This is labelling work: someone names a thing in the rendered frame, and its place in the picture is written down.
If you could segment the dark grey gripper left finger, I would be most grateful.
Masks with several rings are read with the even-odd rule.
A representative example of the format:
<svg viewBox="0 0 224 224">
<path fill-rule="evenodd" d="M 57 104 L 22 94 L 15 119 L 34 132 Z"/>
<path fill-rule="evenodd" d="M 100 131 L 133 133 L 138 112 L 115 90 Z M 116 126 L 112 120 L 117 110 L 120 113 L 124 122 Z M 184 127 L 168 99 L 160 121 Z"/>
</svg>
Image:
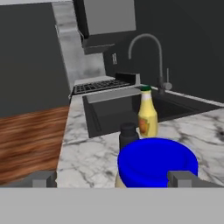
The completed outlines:
<svg viewBox="0 0 224 224">
<path fill-rule="evenodd" d="M 25 178 L 3 185 L 3 187 L 56 187 L 56 178 L 56 171 L 35 171 Z"/>
</svg>

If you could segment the yellow condiment bottle green cap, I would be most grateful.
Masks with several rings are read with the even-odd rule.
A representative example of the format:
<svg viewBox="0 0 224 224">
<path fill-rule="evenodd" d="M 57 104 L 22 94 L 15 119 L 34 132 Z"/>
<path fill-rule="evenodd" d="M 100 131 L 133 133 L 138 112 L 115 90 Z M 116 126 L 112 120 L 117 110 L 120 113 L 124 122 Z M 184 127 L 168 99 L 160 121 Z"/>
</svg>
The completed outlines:
<svg viewBox="0 0 224 224">
<path fill-rule="evenodd" d="M 142 137 L 155 137 L 158 134 L 158 113 L 152 101 L 151 86 L 141 87 L 138 127 Z"/>
</svg>

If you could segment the grey curved tap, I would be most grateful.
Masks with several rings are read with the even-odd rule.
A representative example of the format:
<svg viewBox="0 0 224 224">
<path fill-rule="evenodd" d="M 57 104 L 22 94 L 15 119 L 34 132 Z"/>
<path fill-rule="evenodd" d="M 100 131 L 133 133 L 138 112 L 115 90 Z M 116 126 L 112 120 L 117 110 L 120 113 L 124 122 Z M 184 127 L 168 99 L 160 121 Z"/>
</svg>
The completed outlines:
<svg viewBox="0 0 224 224">
<path fill-rule="evenodd" d="M 166 90 L 169 90 L 172 88 L 172 84 L 169 81 L 164 81 L 164 71 L 163 71 L 163 50 L 160 41 L 157 37 L 150 33 L 142 33 L 137 36 L 135 36 L 129 44 L 128 48 L 128 59 L 130 60 L 132 58 L 132 50 L 135 45 L 135 43 L 139 39 L 143 38 L 149 38 L 152 39 L 156 45 L 158 50 L 158 69 L 159 69 L 159 76 L 158 76 L 158 82 L 157 82 L 157 91 L 160 95 L 163 95 Z"/>
</svg>

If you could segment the grey range hood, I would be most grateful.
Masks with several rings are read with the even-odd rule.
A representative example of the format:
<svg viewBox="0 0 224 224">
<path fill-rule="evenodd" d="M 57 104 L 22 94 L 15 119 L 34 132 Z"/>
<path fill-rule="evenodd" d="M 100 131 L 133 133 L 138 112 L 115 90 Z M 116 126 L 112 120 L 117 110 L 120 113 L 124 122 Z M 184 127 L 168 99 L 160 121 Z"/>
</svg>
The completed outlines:
<svg viewBox="0 0 224 224">
<path fill-rule="evenodd" d="M 85 54 L 107 51 L 137 29 L 134 0 L 73 0 Z"/>
</svg>

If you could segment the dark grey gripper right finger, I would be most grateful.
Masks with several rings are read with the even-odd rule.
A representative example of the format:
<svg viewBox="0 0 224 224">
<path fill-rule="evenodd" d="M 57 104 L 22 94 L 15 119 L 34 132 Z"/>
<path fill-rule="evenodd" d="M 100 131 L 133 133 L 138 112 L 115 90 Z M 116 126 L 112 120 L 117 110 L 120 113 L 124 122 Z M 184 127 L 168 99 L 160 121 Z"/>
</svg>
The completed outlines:
<svg viewBox="0 0 224 224">
<path fill-rule="evenodd" d="M 168 187 L 176 188 L 221 188 L 220 185 L 202 180 L 190 171 L 168 171 Z"/>
</svg>

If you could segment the black sink basin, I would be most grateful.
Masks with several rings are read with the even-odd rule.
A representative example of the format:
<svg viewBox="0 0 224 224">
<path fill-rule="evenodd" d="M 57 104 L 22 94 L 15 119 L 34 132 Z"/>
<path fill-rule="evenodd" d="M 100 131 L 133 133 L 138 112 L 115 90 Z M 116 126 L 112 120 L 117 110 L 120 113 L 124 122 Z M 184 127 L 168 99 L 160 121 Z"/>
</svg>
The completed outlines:
<svg viewBox="0 0 224 224">
<path fill-rule="evenodd" d="M 98 94 L 91 94 L 83 96 L 82 100 L 90 138 L 118 132 L 123 123 L 137 124 L 141 101 L 139 88 L 114 99 L 100 99 Z M 159 94 L 157 90 L 152 90 L 152 100 L 160 122 L 221 108 L 211 102 L 170 93 Z"/>
</svg>

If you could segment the black pepper shaker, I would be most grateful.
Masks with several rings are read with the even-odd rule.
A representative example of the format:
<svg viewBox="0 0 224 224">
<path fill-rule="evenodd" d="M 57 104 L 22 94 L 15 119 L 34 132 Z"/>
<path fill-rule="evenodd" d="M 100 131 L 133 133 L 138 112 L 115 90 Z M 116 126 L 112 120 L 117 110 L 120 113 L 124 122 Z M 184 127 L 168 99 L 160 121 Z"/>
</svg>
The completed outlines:
<svg viewBox="0 0 224 224">
<path fill-rule="evenodd" d="M 125 122 L 121 125 L 119 135 L 120 149 L 138 139 L 139 135 L 136 130 L 136 125 L 133 122 Z"/>
</svg>

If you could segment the black stove hob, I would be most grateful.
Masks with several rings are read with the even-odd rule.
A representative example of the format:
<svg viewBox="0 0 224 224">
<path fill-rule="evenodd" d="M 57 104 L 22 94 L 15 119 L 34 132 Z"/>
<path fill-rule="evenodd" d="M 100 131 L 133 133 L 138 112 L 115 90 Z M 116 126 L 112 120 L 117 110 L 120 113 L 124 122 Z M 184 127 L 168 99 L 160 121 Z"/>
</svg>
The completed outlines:
<svg viewBox="0 0 224 224">
<path fill-rule="evenodd" d="M 114 77 L 99 76 L 90 79 L 77 80 L 74 83 L 71 96 L 119 96 L 135 93 L 141 86 L 139 73 L 115 73 Z"/>
</svg>

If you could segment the blue-lidded jar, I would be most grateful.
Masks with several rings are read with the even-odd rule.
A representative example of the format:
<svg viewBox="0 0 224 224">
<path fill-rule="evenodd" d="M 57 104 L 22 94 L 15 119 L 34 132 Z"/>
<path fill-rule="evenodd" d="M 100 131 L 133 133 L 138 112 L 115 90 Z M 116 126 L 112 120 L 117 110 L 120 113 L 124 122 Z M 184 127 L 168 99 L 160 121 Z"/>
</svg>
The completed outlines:
<svg viewBox="0 0 224 224">
<path fill-rule="evenodd" d="M 124 146 L 117 158 L 118 173 L 126 187 L 167 187 L 168 171 L 198 175 L 194 153 L 177 141 L 153 137 Z"/>
</svg>

